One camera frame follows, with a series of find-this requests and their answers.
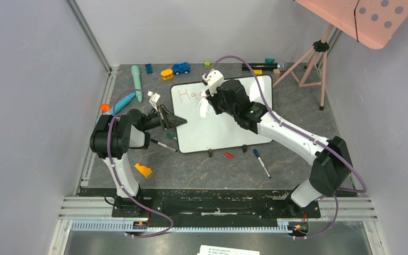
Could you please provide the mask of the white whiteboard black frame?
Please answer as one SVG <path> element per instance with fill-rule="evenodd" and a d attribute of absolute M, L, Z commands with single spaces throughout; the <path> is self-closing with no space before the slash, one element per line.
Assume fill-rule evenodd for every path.
<path fill-rule="evenodd" d="M 181 153 L 200 152 L 269 143 L 272 139 L 238 126 L 234 118 L 216 114 L 205 99 L 201 82 L 175 84 L 170 88 L 174 115 L 187 120 L 176 128 Z"/>

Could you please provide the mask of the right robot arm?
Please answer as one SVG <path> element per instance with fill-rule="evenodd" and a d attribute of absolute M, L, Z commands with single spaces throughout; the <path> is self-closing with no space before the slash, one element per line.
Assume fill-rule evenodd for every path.
<path fill-rule="evenodd" d="M 208 82 L 206 99 L 216 114 L 230 115 L 238 126 L 270 138 L 295 152 L 311 165 L 311 173 L 285 199 L 293 217 L 301 216 L 310 203 L 331 197 L 351 173 L 346 142 L 317 136 L 281 118 L 264 103 L 251 101 L 239 80 Z"/>

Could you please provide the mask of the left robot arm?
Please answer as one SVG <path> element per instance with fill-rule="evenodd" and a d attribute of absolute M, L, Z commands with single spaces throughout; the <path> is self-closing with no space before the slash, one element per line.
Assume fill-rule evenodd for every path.
<path fill-rule="evenodd" d="M 131 149 L 147 149 L 153 138 L 148 132 L 162 128 L 166 131 L 188 121 L 174 115 L 165 105 L 149 114 L 132 109 L 122 115 L 102 115 L 90 137 L 90 149 L 108 167 L 116 185 L 113 207 L 118 213 L 140 216 L 151 212 L 141 198 L 140 185 L 133 176 L 128 152 Z"/>

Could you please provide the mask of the black whiteboard marker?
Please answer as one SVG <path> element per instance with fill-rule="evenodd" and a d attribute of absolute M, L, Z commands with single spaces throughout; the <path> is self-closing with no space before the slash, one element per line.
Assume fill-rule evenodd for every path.
<path fill-rule="evenodd" d="M 166 149 L 169 149 L 169 150 L 171 150 L 171 151 L 178 152 L 177 149 L 175 149 L 175 148 L 173 148 L 173 147 L 171 147 L 171 146 L 168 146 L 168 145 L 166 145 L 166 144 L 164 144 L 164 143 L 162 143 L 162 142 L 159 142 L 159 141 L 157 141 L 157 140 L 155 140 L 155 139 L 153 139 L 153 138 L 151 138 L 150 141 L 151 141 L 152 143 L 155 143 L 155 144 L 157 144 L 157 145 L 159 145 L 159 146 L 162 146 L 162 147 L 164 147 L 164 148 L 166 148 Z"/>

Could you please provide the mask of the yellow oval toy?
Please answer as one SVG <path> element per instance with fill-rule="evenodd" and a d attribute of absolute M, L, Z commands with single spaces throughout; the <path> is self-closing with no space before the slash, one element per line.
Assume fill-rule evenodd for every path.
<path fill-rule="evenodd" d="M 174 72 L 172 69 L 165 69 L 161 71 L 160 75 L 163 80 L 169 80 L 173 78 Z"/>

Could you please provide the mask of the tan wooden cube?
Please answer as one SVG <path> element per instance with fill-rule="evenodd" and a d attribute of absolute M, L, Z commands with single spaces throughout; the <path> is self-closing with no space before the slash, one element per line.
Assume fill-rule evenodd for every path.
<path fill-rule="evenodd" d="M 280 71 L 280 69 L 274 69 L 272 71 L 272 74 L 273 74 L 273 77 L 278 79 L 280 77 L 280 75 L 281 75 L 281 71 Z"/>

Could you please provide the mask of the blue toy crayon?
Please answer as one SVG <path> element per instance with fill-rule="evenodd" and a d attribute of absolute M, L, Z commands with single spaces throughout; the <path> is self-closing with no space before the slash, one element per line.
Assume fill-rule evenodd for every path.
<path fill-rule="evenodd" d="M 115 104 L 115 107 L 111 107 L 111 109 L 107 113 L 101 113 L 102 115 L 115 115 L 120 112 L 127 104 L 129 104 L 133 98 L 136 97 L 135 92 L 126 95 L 120 101 Z"/>

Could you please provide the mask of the blue toy car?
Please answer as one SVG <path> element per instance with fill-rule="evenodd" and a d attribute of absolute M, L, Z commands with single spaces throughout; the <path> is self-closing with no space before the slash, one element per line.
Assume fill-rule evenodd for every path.
<path fill-rule="evenodd" d="M 187 62 L 173 64 L 172 70 L 174 75 L 188 74 L 191 72 L 190 64 Z"/>

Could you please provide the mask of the yellow stair block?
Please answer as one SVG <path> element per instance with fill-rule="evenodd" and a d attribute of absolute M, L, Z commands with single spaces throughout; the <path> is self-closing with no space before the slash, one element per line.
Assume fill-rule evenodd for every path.
<path fill-rule="evenodd" d="M 151 168 L 149 168 L 147 166 L 140 165 L 139 163 L 135 164 L 135 168 L 145 178 L 148 178 L 152 174 Z"/>

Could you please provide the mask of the red marker cap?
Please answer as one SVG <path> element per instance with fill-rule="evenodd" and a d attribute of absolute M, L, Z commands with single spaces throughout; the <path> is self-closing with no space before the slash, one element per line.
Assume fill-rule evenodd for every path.
<path fill-rule="evenodd" d="M 225 152 L 224 155 L 230 159 L 234 159 L 234 156 L 230 154 L 229 152 Z"/>

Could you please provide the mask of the dark blue block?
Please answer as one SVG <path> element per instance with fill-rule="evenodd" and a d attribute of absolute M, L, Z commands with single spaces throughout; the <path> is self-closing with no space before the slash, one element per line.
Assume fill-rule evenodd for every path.
<path fill-rule="evenodd" d="M 153 71 L 153 68 L 152 68 L 151 64 L 146 64 L 145 68 L 146 68 L 146 73 L 147 74 L 153 74 L 154 71 Z"/>

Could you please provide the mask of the black toy microphone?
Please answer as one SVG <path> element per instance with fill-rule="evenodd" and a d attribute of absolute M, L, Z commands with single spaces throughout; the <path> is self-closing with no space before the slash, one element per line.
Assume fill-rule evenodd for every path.
<path fill-rule="evenodd" d="M 263 70 L 272 71 L 274 69 L 279 69 L 280 71 L 286 71 L 288 69 L 288 64 L 285 62 L 278 63 L 249 63 L 253 70 Z"/>

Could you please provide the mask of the mint toy crayon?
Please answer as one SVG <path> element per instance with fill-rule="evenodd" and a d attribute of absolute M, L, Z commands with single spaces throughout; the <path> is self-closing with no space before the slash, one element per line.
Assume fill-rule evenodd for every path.
<path fill-rule="evenodd" d="M 139 103 L 143 102 L 143 93 L 140 79 L 140 69 L 137 65 L 131 66 L 131 74 L 133 77 L 134 88 L 136 89 L 135 95 Z"/>

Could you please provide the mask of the white printed paper sheet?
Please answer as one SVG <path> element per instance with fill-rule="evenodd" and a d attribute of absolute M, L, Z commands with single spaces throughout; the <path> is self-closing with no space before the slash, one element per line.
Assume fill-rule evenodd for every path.
<path fill-rule="evenodd" d="M 201 245 L 199 255 L 259 255 L 259 251 Z"/>

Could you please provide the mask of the pink perforated board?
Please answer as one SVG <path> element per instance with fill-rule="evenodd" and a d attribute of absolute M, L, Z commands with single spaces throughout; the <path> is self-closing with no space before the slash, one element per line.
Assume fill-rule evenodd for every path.
<path fill-rule="evenodd" d="M 371 49 L 382 49 L 408 17 L 408 0 L 297 0 Z"/>

